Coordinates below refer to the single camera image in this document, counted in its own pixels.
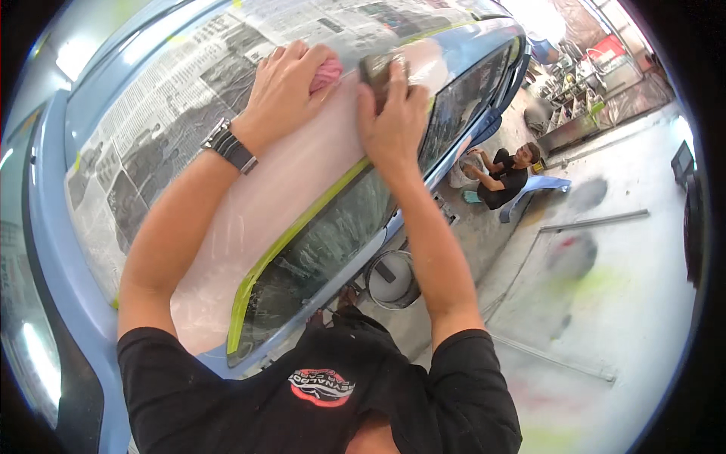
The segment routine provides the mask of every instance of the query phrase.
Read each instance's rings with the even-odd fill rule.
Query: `hair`
[[[532,164],[539,162],[539,159],[542,157],[542,151],[539,149],[539,146],[534,142],[527,142],[526,145],[527,150],[532,153],[532,159],[530,162]]]

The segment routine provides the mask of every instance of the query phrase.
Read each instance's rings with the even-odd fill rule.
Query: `wristwatch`
[[[221,118],[212,132],[202,141],[202,150],[212,149],[237,167],[241,174],[249,174],[257,165],[257,158],[229,130],[230,121]]]

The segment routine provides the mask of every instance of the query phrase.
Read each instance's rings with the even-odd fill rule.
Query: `man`
[[[468,154],[472,153],[481,156],[489,175],[471,164],[464,166],[464,172],[471,179],[479,180],[476,194],[491,210],[499,208],[517,196],[527,184],[527,167],[539,161],[540,156],[539,147],[533,142],[519,147],[514,156],[509,156],[508,151],[500,148],[493,163],[480,147],[472,147]]]
[[[334,87],[309,94],[316,69],[330,57],[335,53],[325,46],[296,41],[260,62],[249,105],[229,125],[255,158],[264,160],[271,143],[314,117],[332,95]],[[431,317],[431,371],[409,364],[385,328],[351,305],[337,311],[331,328],[309,323],[295,349],[246,380],[223,380],[186,352],[176,339],[171,294],[227,190],[245,178],[241,162],[204,150],[149,211],[121,278],[118,362],[141,453],[519,449],[516,411],[468,265],[418,168],[427,90],[408,90],[397,63],[390,74],[379,116],[372,90],[359,87],[358,128],[406,219]]]

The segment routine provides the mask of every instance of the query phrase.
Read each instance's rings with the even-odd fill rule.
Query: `newspaper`
[[[276,46],[325,43],[351,70],[366,54],[470,20],[446,0],[245,0],[172,37],[103,115],[66,175],[76,235],[107,300],[149,207],[219,119],[245,109],[256,64]]]

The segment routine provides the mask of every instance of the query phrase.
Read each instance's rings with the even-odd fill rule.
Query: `sanding block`
[[[361,82],[368,84],[375,95],[376,115],[383,112],[383,106],[386,105],[388,99],[388,80],[391,75],[389,67],[393,60],[401,63],[408,82],[411,72],[410,65],[401,53],[368,55],[359,62]]]

